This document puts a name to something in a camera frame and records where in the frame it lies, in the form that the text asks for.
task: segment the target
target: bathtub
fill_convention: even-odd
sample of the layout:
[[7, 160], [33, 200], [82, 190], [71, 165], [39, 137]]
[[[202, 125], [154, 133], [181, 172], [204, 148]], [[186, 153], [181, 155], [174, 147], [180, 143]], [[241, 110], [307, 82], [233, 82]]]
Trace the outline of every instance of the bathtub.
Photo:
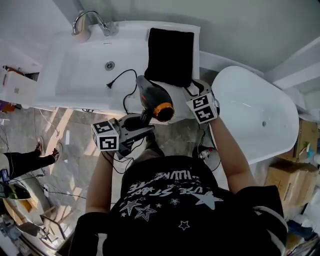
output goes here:
[[299, 116], [296, 105], [282, 90], [239, 66], [223, 69], [212, 90], [220, 103], [221, 119], [250, 165], [295, 145]]

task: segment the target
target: person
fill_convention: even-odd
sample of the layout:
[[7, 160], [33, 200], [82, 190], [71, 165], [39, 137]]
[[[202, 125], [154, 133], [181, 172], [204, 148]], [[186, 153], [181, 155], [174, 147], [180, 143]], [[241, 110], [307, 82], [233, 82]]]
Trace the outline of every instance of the person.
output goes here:
[[10, 180], [28, 172], [47, 167], [58, 161], [62, 153], [62, 145], [58, 143], [52, 154], [40, 157], [43, 154], [43, 138], [40, 137], [35, 150], [28, 153], [7, 152], [0, 153], [0, 168], [7, 169]]
[[111, 209], [114, 153], [101, 152], [69, 255], [283, 255], [288, 226], [277, 187], [257, 186], [222, 119], [210, 125], [229, 190], [202, 160], [164, 156], [148, 137]]

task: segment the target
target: tiled floor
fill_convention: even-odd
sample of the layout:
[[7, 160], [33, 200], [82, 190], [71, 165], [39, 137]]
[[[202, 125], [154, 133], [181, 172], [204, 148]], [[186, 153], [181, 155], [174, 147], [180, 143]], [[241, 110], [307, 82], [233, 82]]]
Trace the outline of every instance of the tiled floor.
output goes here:
[[[99, 152], [92, 140], [90, 124], [106, 118], [105, 115], [85, 113], [72, 109], [59, 108], [55, 112], [39, 109], [22, 109], [12, 113], [0, 113], [0, 119], [5, 119], [4, 128], [0, 130], [0, 136], [7, 141], [11, 152], [26, 153], [33, 151], [36, 146], [36, 136], [44, 139], [45, 154], [52, 153], [58, 142], [63, 145], [63, 154], [59, 162], [45, 167], [46, 176], [39, 177], [41, 184], [50, 184], [50, 191], [70, 193], [86, 197], [89, 181], [93, 174]], [[46, 119], [53, 123], [58, 130], [47, 123]], [[171, 125], [155, 125], [155, 135], [159, 147], [166, 156], [185, 155], [191, 156], [193, 148], [199, 143], [203, 132], [199, 130], [198, 124], [193, 120], [182, 120]], [[209, 146], [211, 139], [208, 132], [204, 145]], [[129, 157], [136, 158], [144, 150], [145, 143], [138, 147]], [[0, 150], [7, 151], [5, 144], [0, 141]], [[208, 161], [209, 167], [213, 170], [219, 164], [219, 156], [215, 154]], [[127, 162], [114, 163], [119, 172], [124, 172]], [[252, 171], [259, 183], [263, 185], [265, 179], [262, 166], [252, 166]], [[42, 174], [41, 170], [33, 172], [34, 175]], [[214, 176], [220, 187], [228, 189], [227, 179], [221, 164], [214, 171]], [[112, 178], [112, 202], [120, 198], [122, 175], [113, 172]], [[69, 195], [49, 194], [53, 205], [60, 206], [65, 218], [63, 224], [68, 231], [74, 229], [77, 219], [84, 213], [85, 199]]]

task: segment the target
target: sink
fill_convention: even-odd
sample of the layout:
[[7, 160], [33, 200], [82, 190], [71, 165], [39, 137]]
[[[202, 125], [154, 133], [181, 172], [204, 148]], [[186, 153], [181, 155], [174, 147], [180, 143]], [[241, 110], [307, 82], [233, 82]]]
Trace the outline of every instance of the sink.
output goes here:
[[[47, 62], [38, 78], [36, 103], [124, 115], [123, 98], [134, 90], [135, 74], [126, 72], [112, 89], [106, 88], [106, 84], [128, 69], [134, 69], [138, 76], [145, 73], [151, 28], [194, 33], [192, 77], [199, 78], [199, 27], [157, 21], [120, 21], [116, 25], [118, 33], [115, 36], [104, 36], [98, 25], [91, 26], [91, 37], [85, 43], [76, 42], [70, 34], [58, 36], [50, 46]], [[170, 94], [176, 121], [194, 118], [181, 88], [157, 83]], [[138, 90], [127, 98], [126, 106], [129, 112], [142, 112]]]
[[212, 90], [220, 103], [221, 119], [250, 165], [293, 148], [299, 116], [282, 90], [239, 66], [223, 69]]

